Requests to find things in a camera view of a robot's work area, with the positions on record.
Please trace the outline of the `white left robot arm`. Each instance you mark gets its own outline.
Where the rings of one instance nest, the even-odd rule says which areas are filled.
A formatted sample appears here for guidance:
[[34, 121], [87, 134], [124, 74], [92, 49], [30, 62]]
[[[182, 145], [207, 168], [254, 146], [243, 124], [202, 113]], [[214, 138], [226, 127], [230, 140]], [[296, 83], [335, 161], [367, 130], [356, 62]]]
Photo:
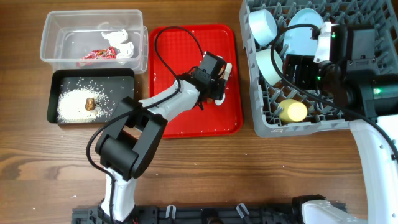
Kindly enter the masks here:
[[98, 208], [103, 223], [127, 223], [136, 206], [138, 178], [152, 162], [167, 124], [207, 99], [222, 103], [232, 64], [207, 52], [197, 67], [175, 76], [159, 94], [136, 101], [123, 98], [116, 113], [91, 137], [106, 174], [105, 198]]

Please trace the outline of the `brown food scrap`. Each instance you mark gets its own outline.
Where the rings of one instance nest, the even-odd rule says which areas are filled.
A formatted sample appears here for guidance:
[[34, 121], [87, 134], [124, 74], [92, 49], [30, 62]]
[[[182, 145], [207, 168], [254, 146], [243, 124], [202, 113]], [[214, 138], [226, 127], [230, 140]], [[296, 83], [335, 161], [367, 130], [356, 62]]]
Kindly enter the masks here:
[[85, 109], [87, 111], [92, 111], [96, 108], [96, 103], [94, 98], [87, 98], [85, 103]]

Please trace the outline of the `white rice pile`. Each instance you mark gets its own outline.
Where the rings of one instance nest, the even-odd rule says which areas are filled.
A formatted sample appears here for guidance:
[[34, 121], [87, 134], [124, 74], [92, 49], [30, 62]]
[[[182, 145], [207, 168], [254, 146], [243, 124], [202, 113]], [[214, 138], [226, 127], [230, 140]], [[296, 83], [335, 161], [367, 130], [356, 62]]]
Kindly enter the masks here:
[[[60, 84], [57, 123], [103, 123], [111, 119], [118, 103], [134, 96], [134, 77], [66, 77]], [[96, 108], [85, 109], [87, 98]]]

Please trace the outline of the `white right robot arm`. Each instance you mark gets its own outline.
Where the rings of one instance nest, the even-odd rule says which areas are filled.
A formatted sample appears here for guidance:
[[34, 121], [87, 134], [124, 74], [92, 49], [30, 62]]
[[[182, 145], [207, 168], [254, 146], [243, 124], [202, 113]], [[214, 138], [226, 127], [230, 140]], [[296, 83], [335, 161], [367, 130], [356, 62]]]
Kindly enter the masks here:
[[372, 26], [325, 23], [292, 26], [309, 31], [313, 56], [288, 55], [279, 76], [315, 101], [343, 113], [358, 147], [368, 223], [397, 222], [397, 75], [381, 74]]

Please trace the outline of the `white napkin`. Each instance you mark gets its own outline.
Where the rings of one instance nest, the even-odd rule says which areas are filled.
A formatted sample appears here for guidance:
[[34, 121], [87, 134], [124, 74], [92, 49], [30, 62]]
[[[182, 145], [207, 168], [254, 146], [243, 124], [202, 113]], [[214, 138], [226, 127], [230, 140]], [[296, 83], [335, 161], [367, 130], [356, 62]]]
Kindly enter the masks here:
[[102, 37], [106, 39], [111, 47], [116, 48], [117, 59], [127, 59], [134, 55], [134, 45], [128, 42], [128, 33], [122, 29], [121, 31], [101, 33]]

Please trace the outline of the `orange carrot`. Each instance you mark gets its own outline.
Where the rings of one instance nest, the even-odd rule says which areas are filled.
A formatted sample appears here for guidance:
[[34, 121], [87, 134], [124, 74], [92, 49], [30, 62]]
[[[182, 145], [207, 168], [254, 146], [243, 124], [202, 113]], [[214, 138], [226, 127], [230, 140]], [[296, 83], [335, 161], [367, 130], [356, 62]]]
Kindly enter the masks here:
[[[219, 74], [221, 75], [221, 78], [224, 77], [224, 70], [225, 70], [225, 68], [222, 68], [221, 71], [219, 72]], [[206, 100], [206, 102], [208, 104], [212, 104], [213, 101], [214, 101], [214, 99], [211, 99], [211, 98], [207, 98], [207, 100]]]

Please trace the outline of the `yellow plastic cup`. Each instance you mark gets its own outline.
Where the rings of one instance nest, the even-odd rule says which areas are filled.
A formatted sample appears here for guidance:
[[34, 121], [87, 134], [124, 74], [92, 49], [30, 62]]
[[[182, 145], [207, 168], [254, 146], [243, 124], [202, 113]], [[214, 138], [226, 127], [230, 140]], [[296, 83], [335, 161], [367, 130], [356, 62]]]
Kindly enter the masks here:
[[279, 103], [282, 111], [279, 113], [279, 119], [286, 123], [296, 123], [303, 121], [308, 114], [307, 107], [294, 99], [282, 100]]

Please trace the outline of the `light blue bowl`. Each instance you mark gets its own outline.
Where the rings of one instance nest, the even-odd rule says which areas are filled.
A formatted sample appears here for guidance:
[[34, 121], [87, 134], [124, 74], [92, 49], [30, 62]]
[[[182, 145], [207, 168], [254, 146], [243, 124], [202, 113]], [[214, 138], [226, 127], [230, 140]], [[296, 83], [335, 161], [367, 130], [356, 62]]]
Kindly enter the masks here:
[[249, 14], [249, 27], [261, 46], [271, 43], [277, 36], [277, 24], [270, 11], [262, 9]]

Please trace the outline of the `red snack wrapper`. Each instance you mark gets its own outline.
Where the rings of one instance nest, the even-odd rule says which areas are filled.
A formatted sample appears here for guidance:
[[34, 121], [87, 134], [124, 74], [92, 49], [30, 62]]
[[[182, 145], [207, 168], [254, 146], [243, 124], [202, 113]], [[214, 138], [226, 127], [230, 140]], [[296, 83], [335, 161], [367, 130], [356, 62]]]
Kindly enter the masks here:
[[78, 67], [89, 66], [95, 64], [94, 60], [116, 59], [117, 53], [114, 47], [107, 49], [92, 50], [90, 53], [81, 58], [82, 62], [77, 62]]

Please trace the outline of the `mint green bowl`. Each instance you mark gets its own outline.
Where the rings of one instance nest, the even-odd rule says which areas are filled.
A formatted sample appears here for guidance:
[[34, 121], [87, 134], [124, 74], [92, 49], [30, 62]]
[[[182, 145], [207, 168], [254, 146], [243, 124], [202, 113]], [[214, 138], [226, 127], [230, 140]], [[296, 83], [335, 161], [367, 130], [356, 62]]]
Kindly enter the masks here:
[[256, 52], [256, 62], [259, 67], [259, 71], [268, 84], [274, 86], [277, 82], [281, 81], [281, 77], [278, 75], [272, 64], [270, 49]]

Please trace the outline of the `light blue plate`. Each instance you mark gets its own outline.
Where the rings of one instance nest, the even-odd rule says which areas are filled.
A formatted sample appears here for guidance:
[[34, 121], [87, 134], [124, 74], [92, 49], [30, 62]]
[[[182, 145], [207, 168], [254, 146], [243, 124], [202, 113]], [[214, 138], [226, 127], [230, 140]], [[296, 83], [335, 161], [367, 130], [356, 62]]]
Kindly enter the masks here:
[[[299, 24], [313, 24], [321, 27], [323, 19], [315, 10], [305, 8], [294, 15], [289, 22], [289, 27]], [[283, 58], [287, 54], [314, 56], [317, 50], [317, 40], [312, 40], [312, 31], [310, 27], [301, 27], [288, 30], [284, 35], [284, 45], [288, 48]]]

